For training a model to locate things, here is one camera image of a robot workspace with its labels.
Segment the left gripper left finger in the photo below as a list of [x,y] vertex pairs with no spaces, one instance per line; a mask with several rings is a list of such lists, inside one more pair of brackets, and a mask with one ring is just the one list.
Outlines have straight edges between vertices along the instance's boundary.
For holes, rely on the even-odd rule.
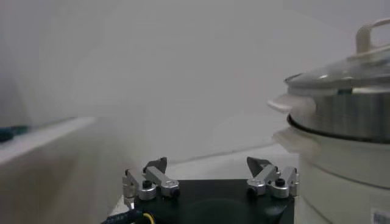
[[179,198],[179,181],[165,174],[167,165],[167,157],[161,157],[149,161],[141,171],[126,169],[122,177],[124,204],[131,204],[135,198],[151,201],[156,198],[158,191],[162,197],[173,200]]

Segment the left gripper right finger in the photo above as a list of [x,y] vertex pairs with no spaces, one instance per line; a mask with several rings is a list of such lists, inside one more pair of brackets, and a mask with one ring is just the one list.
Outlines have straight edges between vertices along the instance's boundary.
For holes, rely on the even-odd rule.
[[295,167],[280,170],[266,159],[247,157],[252,178],[246,181],[247,193],[252,197],[263,196],[269,191],[274,198],[285,199],[299,195],[299,173]]

